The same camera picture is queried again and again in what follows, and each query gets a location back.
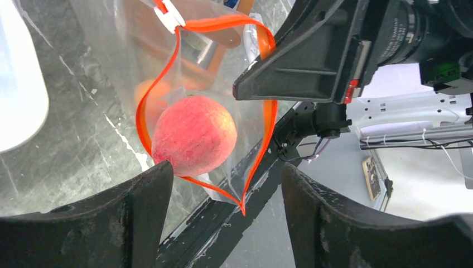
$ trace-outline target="camera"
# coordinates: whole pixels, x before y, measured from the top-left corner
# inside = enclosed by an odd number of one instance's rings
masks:
[[[347,104],[378,67],[405,63],[436,92],[473,93],[470,0],[297,0],[276,40],[235,81],[236,99]]]

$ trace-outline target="gray tabletop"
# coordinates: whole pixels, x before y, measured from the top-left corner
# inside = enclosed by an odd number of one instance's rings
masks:
[[[153,165],[133,118],[124,112],[115,85],[88,45],[70,1],[17,3],[35,44],[50,110],[32,140],[0,155],[0,216],[48,212],[122,183]],[[289,9],[287,1],[278,0],[257,1],[254,6],[272,31],[280,27]],[[228,79],[238,76],[237,71],[228,70],[245,55],[243,50],[235,53],[221,66],[233,76]],[[291,105],[282,102],[279,116]],[[199,186],[176,179],[163,236],[205,198]]]

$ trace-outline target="marble pattern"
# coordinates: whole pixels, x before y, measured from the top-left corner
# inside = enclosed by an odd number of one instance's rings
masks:
[[[254,9],[267,10],[267,4],[257,1]],[[113,187],[153,165],[133,119],[124,112],[114,85],[88,45],[71,3],[17,0],[17,5],[35,44],[50,110],[33,139],[0,155],[0,216],[48,212]],[[262,15],[269,23],[275,13]],[[276,18],[281,23],[283,15]],[[280,25],[271,23],[272,30]],[[238,74],[232,68],[237,58],[229,57],[223,71],[231,68],[229,73]],[[284,103],[281,114],[291,104]],[[176,179],[163,237],[206,197],[199,186]]]

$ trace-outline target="orange bag trim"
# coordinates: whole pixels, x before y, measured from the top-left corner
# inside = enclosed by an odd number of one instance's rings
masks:
[[[167,12],[166,7],[161,2],[161,0],[155,0],[155,3],[157,4],[158,8],[161,9],[163,13]],[[193,32],[213,32],[213,31],[219,31],[226,28],[247,25],[247,24],[256,25],[260,56],[261,56],[261,59],[266,58],[274,50],[274,48],[276,48],[276,41],[274,40],[274,36],[272,35],[271,31],[268,28],[266,28],[262,23],[260,23],[259,21],[253,20],[248,16],[226,15],[226,16],[221,16],[219,18],[189,20],[189,21],[186,21],[186,26],[184,26],[183,28],[185,30],[193,31]],[[146,120],[145,120],[146,100],[148,98],[148,95],[151,89],[155,87],[156,84],[169,72],[172,64],[174,64],[174,62],[176,61],[177,55],[180,49],[180,43],[181,43],[180,31],[178,28],[176,28],[176,47],[174,49],[174,52],[171,55],[171,58],[169,59],[165,68],[163,69],[163,72],[161,72],[161,74],[156,78],[156,80],[154,80],[154,82],[150,85],[150,87],[148,88],[148,90],[146,91],[146,93],[144,94],[140,102],[138,103],[138,107],[136,111],[136,118],[135,118],[136,128],[138,131],[139,139],[141,140],[141,143],[143,144],[144,149],[149,155],[151,155],[151,137],[149,136],[148,128],[147,128]],[[189,176],[183,176],[181,178],[184,180],[190,181],[194,184],[197,184],[199,186],[206,187],[208,189],[216,191],[217,193],[231,199],[240,207],[240,209],[242,210],[242,214],[246,215],[246,210],[245,210],[246,194],[250,186],[250,182],[256,172],[256,169],[261,163],[261,160],[268,149],[269,143],[271,141],[271,137],[273,136],[274,127],[276,125],[277,109],[278,109],[277,100],[264,100],[263,101],[263,118],[264,118],[263,143],[262,143],[262,147],[260,148],[258,152],[256,160],[248,174],[248,179],[245,182],[245,188],[244,188],[241,200],[237,200],[237,198],[229,194],[227,191],[221,188],[218,188],[217,186],[214,186],[212,184],[201,182]]]

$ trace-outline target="transparent plastic bag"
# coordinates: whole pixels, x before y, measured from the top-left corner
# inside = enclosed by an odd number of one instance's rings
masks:
[[[114,85],[124,107],[136,113],[143,147],[156,163],[170,161],[176,176],[245,214],[246,191],[269,145],[277,101],[236,101],[233,81],[222,77],[219,66],[227,53],[244,51],[245,25],[257,26],[262,58],[276,46],[271,32],[211,0],[172,0],[185,20],[175,33],[157,16],[167,13],[161,0],[103,1],[113,7],[103,16],[113,17],[116,35],[109,38],[120,48],[119,55],[99,52],[104,67],[115,68],[112,79],[119,81]],[[122,77],[117,68],[123,68]]]

